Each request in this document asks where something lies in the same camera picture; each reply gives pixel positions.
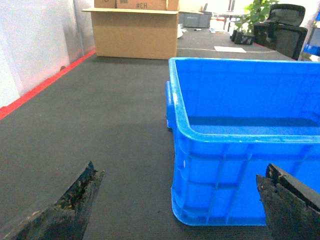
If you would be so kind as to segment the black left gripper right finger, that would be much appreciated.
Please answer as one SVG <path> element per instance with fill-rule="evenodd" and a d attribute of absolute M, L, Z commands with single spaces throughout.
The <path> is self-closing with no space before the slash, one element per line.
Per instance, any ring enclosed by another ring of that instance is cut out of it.
<path fill-rule="evenodd" d="M 270 163 L 256 186 L 274 240 L 320 238 L 320 194 L 279 166 Z"/>

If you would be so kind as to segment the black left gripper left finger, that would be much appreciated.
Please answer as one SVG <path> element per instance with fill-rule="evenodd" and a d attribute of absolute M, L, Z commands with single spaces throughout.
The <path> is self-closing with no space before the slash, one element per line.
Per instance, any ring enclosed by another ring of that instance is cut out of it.
<path fill-rule="evenodd" d="M 82 240 L 104 175 L 90 161 L 55 203 L 25 217 L 1 239 Z"/>

